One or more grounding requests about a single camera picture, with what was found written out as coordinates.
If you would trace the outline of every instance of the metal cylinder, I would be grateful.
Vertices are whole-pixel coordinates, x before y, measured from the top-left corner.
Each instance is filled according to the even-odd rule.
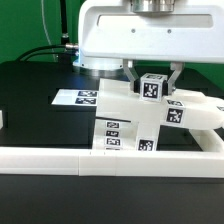
[[[132,0],[133,12],[172,12],[175,0]]]

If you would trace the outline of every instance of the black table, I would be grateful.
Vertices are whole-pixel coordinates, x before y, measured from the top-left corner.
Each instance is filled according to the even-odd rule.
[[[169,74],[167,68],[136,68]],[[98,88],[98,78],[72,66],[42,62],[0,65],[1,146],[86,148],[95,108],[53,106],[58,89]],[[122,72],[116,79],[126,80]],[[178,88],[223,97],[187,69]],[[187,130],[161,129],[158,150],[200,150]],[[223,223],[224,181],[200,178],[0,176],[0,223]]]

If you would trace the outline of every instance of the white base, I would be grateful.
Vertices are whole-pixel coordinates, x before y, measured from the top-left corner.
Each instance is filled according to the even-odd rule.
[[[224,146],[219,144],[219,152],[1,147],[0,173],[224,178]]]

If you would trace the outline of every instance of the green wall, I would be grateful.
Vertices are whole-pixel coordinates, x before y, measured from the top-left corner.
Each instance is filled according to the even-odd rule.
[[[68,28],[73,42],[78,41],[78,13],[83,2],[84,0],[67,0],[68,17],[71,18]],[[48,45],[41,19],[41,0],[0,0],[0,7],[0,63],[14,60],[32,48]],[[60,1],[45,0],[45,15],[52,44],[59,44]],[[39,60],[52,61],[52,57],[45,56]],[[155,62],[147,64],[161,65]],[[224,65],[191,63],[186,64],[186,67],[198,70],[224,89]]]

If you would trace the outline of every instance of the black and white pattern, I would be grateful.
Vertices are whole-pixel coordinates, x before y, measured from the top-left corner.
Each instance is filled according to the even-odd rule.
[[[106,136],[118,138],[119,137],[119,131],[107,130],[106,131]]]
[[[224,107],[217,107],[219,110],[224,111]]]
[[[162,75],[148,75],[146,78],[147,79],[162,79],[163,76]]]
[[[167,114],[167,122],[180,124],[183,117],[183,110],[169,108]]]
[[[120,128],[120,123],[115,121],[107,121],[106,123],[107,128]]]
[[[174,100],[167,100],[168,104],[183,107],[184,105],[180,101],[174,101]]]
[[[120,148],[105,148],[105,150],[121,150]]]
[[[76,98],[75,104],[96,105],[96,99],[95,98]]]
[[[97,91],[80,90],[78,96],[82,97],[97,97]]]
[[[159,95],[159,85],[155,83],[144,83],[143,97],[157,99]]]
[[[153,150],[154,141],[152,140],[139,140],[138,151],[152,151]]]
[[[119,138],[106,138],[106,145],[121,146],[121,139],[119,139]]]

